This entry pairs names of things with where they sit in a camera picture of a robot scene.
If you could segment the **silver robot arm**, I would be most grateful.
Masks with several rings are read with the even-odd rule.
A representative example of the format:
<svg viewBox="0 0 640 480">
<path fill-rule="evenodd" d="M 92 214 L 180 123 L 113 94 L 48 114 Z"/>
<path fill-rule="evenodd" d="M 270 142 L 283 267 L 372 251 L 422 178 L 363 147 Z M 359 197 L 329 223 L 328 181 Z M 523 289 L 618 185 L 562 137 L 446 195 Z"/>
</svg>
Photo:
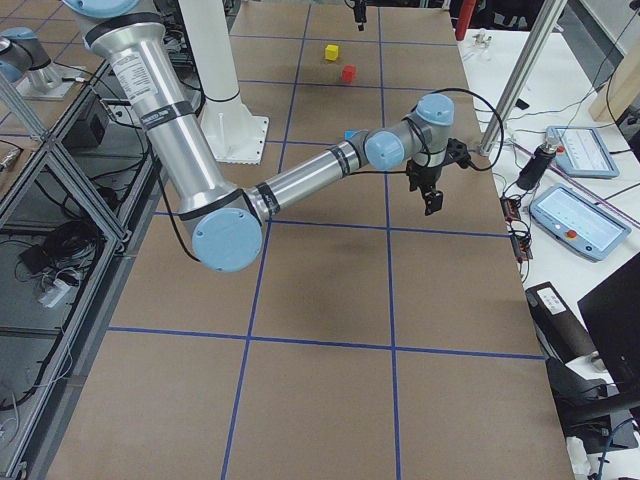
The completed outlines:
<svg viewBox="0 0 640 480">
<path fill-rule="evenodd" d="M 163 45 L 165 28 L 150 1 L 69 1 L 89 50 L 112 67 L 169 173 L 197 259 L 219 272 L 249 266 L 262 248 L 264 221 L 363 166 L 402 163 L 429 172 L 446 162 L 454 103 L 427 94 L 398 124 L 362 130 L 321 154 L 243 189 L 219 169 Z"/>
</svg>

